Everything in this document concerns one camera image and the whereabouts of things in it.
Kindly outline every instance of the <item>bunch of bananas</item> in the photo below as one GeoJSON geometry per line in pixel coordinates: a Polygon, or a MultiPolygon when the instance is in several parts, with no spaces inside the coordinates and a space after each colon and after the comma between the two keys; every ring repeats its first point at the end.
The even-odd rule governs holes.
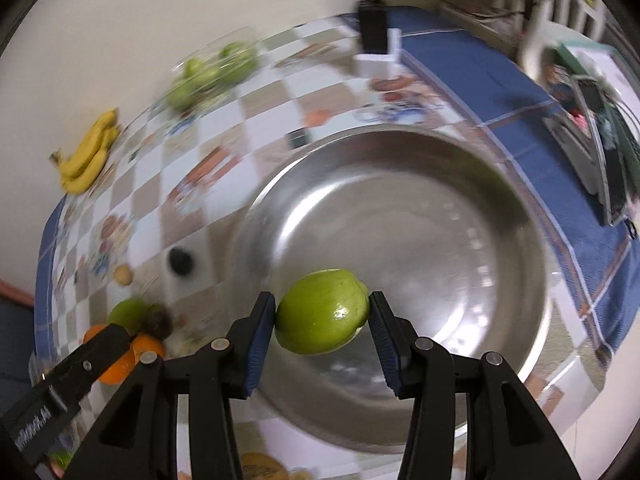
{"type": "Polygon", "coordinates": [[[86,133],[76,152],[64,158],[60,150],[49,157],[60,172],[60,186],[70,194],[81,194],[91,187],[118,138],[118,110],[107,110],[86,133]]]}

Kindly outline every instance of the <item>metal pin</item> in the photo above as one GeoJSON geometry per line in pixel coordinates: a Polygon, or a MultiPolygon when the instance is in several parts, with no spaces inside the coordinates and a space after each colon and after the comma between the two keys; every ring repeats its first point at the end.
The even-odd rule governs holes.
{"type": "Polygon", "coordinates": [[[226,350],[229,348],[229,345],[229,339],[226,337],[219,337],[211,342],[211,348],[214,350],[226,350]]]}
{"type": "Polygon", "coordinates": [[[428,337],[419,337],[414,341],[414,345],[418,350],[431,350],[433,348],[433,341],[428,337]]]}
{"type": "Polygon", "coordinates": [[[157,358],[158,358],[158,354],[156,354],[155,352],[147,351],[140,356],[140,362],[143,365],[150,365],[153,362],[155,362],[157,358]]]}
{"type": "Polygon", "coordinates": [[[491,365],[499,366],[502,364],[502,356],[498,352],[489,352],[486,355],[486,361],[491,365]]]}

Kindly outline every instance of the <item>floor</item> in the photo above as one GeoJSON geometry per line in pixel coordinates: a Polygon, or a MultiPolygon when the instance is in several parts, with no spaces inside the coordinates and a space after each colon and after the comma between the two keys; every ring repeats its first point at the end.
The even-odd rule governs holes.
{"type": "Polygon", "coordinates": [[[562,436],[582,480],[597,480],[640,418],[640,316],[616,353],[604,390],[562,436]]]}
{"type": "Polygon", "coordinates": [[[0,297],[0,415],[31,388],[33,310],[0,297]]]}

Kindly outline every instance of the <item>yellow fruit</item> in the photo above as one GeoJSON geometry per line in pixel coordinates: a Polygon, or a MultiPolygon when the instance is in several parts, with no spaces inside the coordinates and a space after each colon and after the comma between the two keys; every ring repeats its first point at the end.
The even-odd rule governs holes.
{"type": "Polygon", "coordinates": [[[50,159],[57,165],[62,177],[78,178],[91,163],[95,154],[100,150],[107,128],[115,126],[118,120],[117,110],[103,113],[80,142],[76,152],[68,159],[62,158],[60,150],[51,154],[50,159]]]}
{"type": "Polygon", "coordinates": [[[62,188],[73,195],[84,193],[91,187],[95,179],[98,177],[104,164],[107,162],[108,152],[107,150],[98,150],[91,159],[86,169],[78,178],[65,178],[60,179],[62,188]]]}
{"type": "Polygon", "coordinates": [[[120,135],[120,130],[117,126],[111,126],[110,128],[106,128],[104,131],[104,136],[102,137],[102,143],[100,148],[103,150],[110,149],[111,145],[116,141],[118,136],[120,135]]]}
{"type": "Polygon", "coordinates": [[[275,317],[278,343],[296,354],[321,354],[347,344],[369,315],[367,287],[348,270],[319,270],[297,280],[275,317]]]}
{"type": "Polygon", "coordinates": [[[127,286],[133,282],[133,273],[131,267],[127,264],[120,264],[113,269],[113,279],[118,285],[127,286]]]}
{"type": "Polygon", "coordinates": [[[244,480],[289,480],[284,466],[264,453],[244,453],[240,463],[244,480]]]}

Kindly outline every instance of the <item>small round fruit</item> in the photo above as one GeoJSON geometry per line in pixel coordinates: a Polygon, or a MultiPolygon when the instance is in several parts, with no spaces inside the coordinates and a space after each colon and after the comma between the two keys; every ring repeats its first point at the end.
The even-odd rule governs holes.
{"type": "Polygon", "coordinates": [[[178,276],[188,276],[193,270],[193,256],[180,247],[169,250],[169,267],[178,276]]]}
{"type": "Polygon", "coordinates": [[[229,57],[237,54],[241,50],[246,49],[246,44],[242,41],[232,41],[229,44],[226,44],[222,50],[220,51],[220,57],[229,57]]]}
{"type": "Polygon", "coordinates": [[[113,279],[118,285],[127,286],[133,282],[133,273],[131,267],[127,264],[121,264],[113,269],[113,279]]]}
{"type": "Polygon", "coordinates": [[[138,334],[131,342],[131,348],[136,357],[136,364],[140,362],[140,356],[145,352],[155,352],[162,358],[166,355],[162,343],[149,334],[138,334]]]}
{"type": "Polygon", "coordinates": [[[220,81],[233,86],[247,79],[258,69],[258,55],[255,48],[231,53],[220,68],[220,81]]]}
{"type": "Polygon", "coordinates": [[[149,304],[142,298],[129,298],[113,307],[107,316],[107,321],[123,326],[129,335],[134,335],[140,331],[148,310],[149,304]]]}
{"type": "MultiPolygon", "coordinates": [[[[93,338],[98,332],[104,329],[106,325],[93,325],[89,330],[84,333],[82,338],[82,344],[93,338]]],[[[130,348],[125,354],[114,362],[105,373],[103,373],[98,380],[104,384],[120,384],[131,373],[133,368],[136,367],[136,357],[133,350],[130,348]]]]}
{"type": "Polygon", "coordinates": [[[146,313],[145,322],[140,332],[149,334],[160,341],[167,339],[174,330],[174,324],[167,309],[160,304],[153,304],[146,313]]]}
{"type": "Polygon", "coordinates": [[[191,107],[195,101],[191,85],[181,79],[176,79],[171,90],[167,92],[166,102],[176,112],[183,112],[191,107]]]}
{"type": "Polygon", "coordinates": [[[184,78],[188,79],[192,75],[196,75],[200,70],[204,68],[204,63],[197,57],[191,57],[184,64],[184,78]]]}
{"type": "Polygon", "coordinates": [[[367,287],[348,270],[319,270],[297,280],[275,317],[278,343],[296,354],[321,354],[347,344],[369,315],[367,287]]]}
{"type": "Polygon", "coordinates": [[[217,66],[210,66],[198,72],[190,79],[190,83],[196,92],[204,92],[213,88],[220,78],[220,70],[217,66]]]}
{"type": "Polygon", "coordinates": [[[240,464],[244,480],[289,480],[284,466],[264,453],[244,453],[240,464]]]}

